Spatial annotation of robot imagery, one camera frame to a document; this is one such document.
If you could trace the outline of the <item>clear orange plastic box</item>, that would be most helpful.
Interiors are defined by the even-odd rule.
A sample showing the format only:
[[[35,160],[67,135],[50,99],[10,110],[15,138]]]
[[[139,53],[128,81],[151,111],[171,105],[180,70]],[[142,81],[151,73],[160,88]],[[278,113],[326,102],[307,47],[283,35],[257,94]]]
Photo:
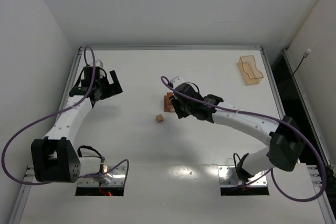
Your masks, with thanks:
[[[253,55],[241,56],[237,65],[247,86],[259,84],[264,77],[263,73],[257,69]]]

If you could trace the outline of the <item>metal base plate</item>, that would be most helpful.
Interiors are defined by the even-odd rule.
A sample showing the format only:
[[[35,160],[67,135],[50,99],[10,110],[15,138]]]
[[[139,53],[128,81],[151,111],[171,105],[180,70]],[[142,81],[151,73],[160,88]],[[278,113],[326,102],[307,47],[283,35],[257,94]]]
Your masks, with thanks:
[[[99,178],[80,178],[77,182],[77,186],[98,187],[99,184],[101,184],[103,187],[123,187],[126,171],[127,166],[121,165]]]
[[[218,166],[218,177],[219,184],[221,188],[232,189],[234,187],[242,186],[244,183],[238,178],[235,173],[235,166],[233,165],[224,165]],[[258,172],[254,177],[249,178],[247,182],[248,187],[252,188],[262,188],[267,187],[267,178],[265,171]]]

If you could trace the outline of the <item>red-brown long block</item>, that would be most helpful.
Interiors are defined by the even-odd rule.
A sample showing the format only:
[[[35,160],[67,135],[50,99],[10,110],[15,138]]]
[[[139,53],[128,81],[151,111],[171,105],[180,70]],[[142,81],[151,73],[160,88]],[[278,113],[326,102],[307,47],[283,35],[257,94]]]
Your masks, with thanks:
[[[164,112],[169,112],[169,111],[170,111],[170,109],[168,108],[167,104],[165,103],[164,104]]]

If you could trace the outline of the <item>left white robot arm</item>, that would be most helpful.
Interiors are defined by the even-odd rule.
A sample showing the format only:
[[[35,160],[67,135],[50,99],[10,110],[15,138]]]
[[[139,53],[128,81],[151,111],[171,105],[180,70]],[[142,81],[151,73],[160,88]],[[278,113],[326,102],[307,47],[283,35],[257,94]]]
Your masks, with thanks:
[[[31,144],[35,178],[42,183],[74,183],[103,172],[104,157],[83,156],[73,144],[84,118],[101,100],[122,93],[114,70],[85,66],[69,92],[65,111],[42,139]]]

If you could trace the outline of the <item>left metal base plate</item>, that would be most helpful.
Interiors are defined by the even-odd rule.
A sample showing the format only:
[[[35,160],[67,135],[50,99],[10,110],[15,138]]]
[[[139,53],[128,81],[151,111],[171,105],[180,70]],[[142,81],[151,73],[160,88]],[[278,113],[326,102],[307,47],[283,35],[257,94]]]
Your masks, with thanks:
[[[99,184],[101,184],[103,187],[123,187],[126,171],[127,166],[121,165],[99,178],[80,178],[77,182],[77,186],[98,187]]]

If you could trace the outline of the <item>red-brown arch block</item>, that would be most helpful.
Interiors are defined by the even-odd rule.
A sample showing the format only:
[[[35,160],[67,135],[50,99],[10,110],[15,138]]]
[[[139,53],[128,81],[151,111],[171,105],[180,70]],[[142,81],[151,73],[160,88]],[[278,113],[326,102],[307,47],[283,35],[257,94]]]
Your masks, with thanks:
[[[167,108],[172,107],[172,102],[171,102],[171,97],[173,97],[174,94],[173,92],[167,92],[166,95],[164,96],[164,106]]]

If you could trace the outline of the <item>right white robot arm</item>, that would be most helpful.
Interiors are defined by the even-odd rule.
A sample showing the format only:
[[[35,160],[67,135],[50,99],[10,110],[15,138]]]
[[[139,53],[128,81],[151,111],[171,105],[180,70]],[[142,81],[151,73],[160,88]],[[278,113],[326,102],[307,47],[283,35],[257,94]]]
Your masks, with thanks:
[[[304,148],[301,137],[286,126],[256,116],[241,114],[230,103],[213,94],[201,96],[181,78],[169,82],[174,89],[170,99],[178,118],[193,116],[200,121],[224,125],[254,137],[265,148],[246,153],[235,167],[239,180],[247,183],[262,170],[278,168],[285,172],[294,170]]]

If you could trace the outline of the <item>small plain wood cube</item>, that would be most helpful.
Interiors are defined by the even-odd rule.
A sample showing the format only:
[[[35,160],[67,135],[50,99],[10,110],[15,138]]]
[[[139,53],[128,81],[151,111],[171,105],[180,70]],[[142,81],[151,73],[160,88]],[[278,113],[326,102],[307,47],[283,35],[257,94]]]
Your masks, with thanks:
[[[158,115],[155,116],[155,120],[156,120],[157,123],[161,123],[161,122],[164,121],[164,117],[163,117],[162,114],[158,114]]]

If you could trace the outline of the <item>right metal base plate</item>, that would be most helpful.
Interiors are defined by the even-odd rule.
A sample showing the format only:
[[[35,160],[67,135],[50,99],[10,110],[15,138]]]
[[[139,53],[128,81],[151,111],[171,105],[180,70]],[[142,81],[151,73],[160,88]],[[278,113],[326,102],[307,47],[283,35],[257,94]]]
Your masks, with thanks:
[[[238,178],[235,173],[235,166],[233,165],[224,165],[218,166],[218,177],[219,184],[221,188],[232,189],[234,187],[242,186],[244,183]],[[262,188],[267,187],[267,178],[265,171],[258,172],[254,177],[249,178],[247,182],[248,187],[252,188]]]

